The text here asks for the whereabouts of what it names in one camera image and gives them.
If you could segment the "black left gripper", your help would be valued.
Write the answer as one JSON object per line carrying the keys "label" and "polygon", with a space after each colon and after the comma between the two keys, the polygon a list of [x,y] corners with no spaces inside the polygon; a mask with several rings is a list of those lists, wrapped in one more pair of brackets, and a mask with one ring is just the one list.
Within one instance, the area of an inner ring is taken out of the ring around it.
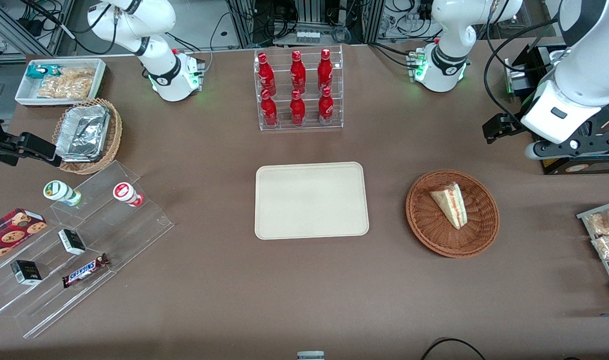
{"label": "black left gripper", "polygon": [[482,131],[487,145],[490,145],[501,137],[515,136],[526,132],[527,128],[519,120],[508,116],[508,114],[497,113],[490,119],[490,123],[482,125]]}

